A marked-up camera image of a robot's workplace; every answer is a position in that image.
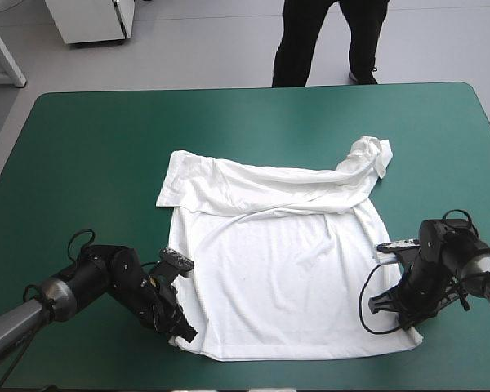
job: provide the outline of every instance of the person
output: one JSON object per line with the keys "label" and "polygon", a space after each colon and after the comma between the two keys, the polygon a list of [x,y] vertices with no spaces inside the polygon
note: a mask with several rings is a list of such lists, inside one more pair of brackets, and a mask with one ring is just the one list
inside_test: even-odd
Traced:
{"label": "person", "polygon": [[[272,87],[304,86],[319,30],[337,0],[285,0],[283,37],[274,59]],[[389,0],[339,0],[350,27],[350,78],[357,84],[377,84],[377,41]]]}

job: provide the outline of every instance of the black cable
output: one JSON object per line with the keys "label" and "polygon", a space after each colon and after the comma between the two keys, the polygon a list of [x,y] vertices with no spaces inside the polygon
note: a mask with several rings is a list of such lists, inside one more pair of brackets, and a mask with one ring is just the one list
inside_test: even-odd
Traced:
{"label": "black cable", "polygon": [[70,271],[66,271],[65,273],[62,271],[62,274],[65,275],[66,278],[72,278],[74,274],[76,274],[76,271],[78,270],[78,260],[79,260],[79,255],[77,258],[74,258],[71,256],[71,246],[73,245],[73,242],[76,238],[80,237],[83,234],[89,233],[91,235],[91,238],[89,238],[89,241],[84,243],[80,247],[80,254],[82,254],[83,249],[94,243],[95,238],[96,238],[96,233],[92,229],[81,229],[77,231],[76,233],[73,234],[73,237],[69,240],[69,243],[67,244],[67,257],[69,260],[73,262],[73,268]]}
{"label": "black cable", "polygon": [[393,333],[393,332],[398,331],[399,329],[402,328],[402,325],[399,324],[397,327],[389,329],[388,331],[374,331],[374,330],[370,329],[369,327],[367,327],[367,324],[365,324],[365,321],[363,320],[363,307],[362,307],[363,294],[365,293],[365,288],[367,288],[367,285],[370,282],[370,279],[372,278],[374,273],[377,271],[377,269],[379,269],[379,267],[381,267],[381,264],[376,265],[376,267],[374,267],[374,269],[370,272],[370,274],[368,275],[367,281],[365,282],[365,284],[363,285],[363,288],[361,289],[361,292],[359,293],[358,312],[359,312],[359,321],[361,321],[361,325],[363,325],[363,328],[365,328],[365,330],[367,332],[370,332],[373,335],[386,335],[388,333]]}
{"label": "black cable", "polygon": [[7,378],[11,375],[11,372],[14,370],[15,366],[22,359],[22,356],[24,355],[25,351],[27,351],[27,349],[29,348],[29,345],[33,341],[38,331],[40,331],[40,329],[42,328],[42,325],[43,325],[43,317],[40,317],[40,321],[38,321],[38,324],[36,328],[33,330],[33,333],[31,334],[29,339],[24,343],[24,346],[22,347],[18,355],[16,355],[15,360],[12,362],[11,366],[9,366],[6,373],[2,376],[2,379],[0,379],[0,388],[2,388],[4,382],[6,382]]}
{"label": "black cable", "polygon": [[[31,290],[31,289],[34,289],[38,295],[28,299],[27,294],[29,293],[29,290]],[[43,292],[43,290],[39,286],[37,286],[35,284],[29,284],[24,289],[24,295],[22,296],[22,300],[25,303],[29,300],[32,300],[33,298],[35,300],[37,300],[38,302],[40,302],[40,304],[42,304],[42,307],[45,311],[49,312],[48,322],[50,323],[55,317],[55,310],[53,309],[53,305],[55,304],[55,301],[48,298],[47,295],[45,294],[45,292]],[[46,319],[46,314],[41,312],[40,313],[40,319],[38,320],[36,327],[33,329],[31,336],[29,337],[29,339],[27,341],[25,341],[20,352],[18,353],[18,355],[16,355],[15,360],[11,363],[11,365],[9,366],[9,368],[7,369],[5,374],[2,376],[2,379],[0,379],[0,388],[2,388],[4,382],[6,382],[7,378],[11,375],[12,371],[15,369],[18,362],[22,359],[22,356],[24,355],[25,351],[29,348],[29,345],[33,341],[33,339],[36,336],[36,334],[38,333],[38,331],[40,331],[40,329],[42,329],[42,326],[45,323],[45,319]]]}

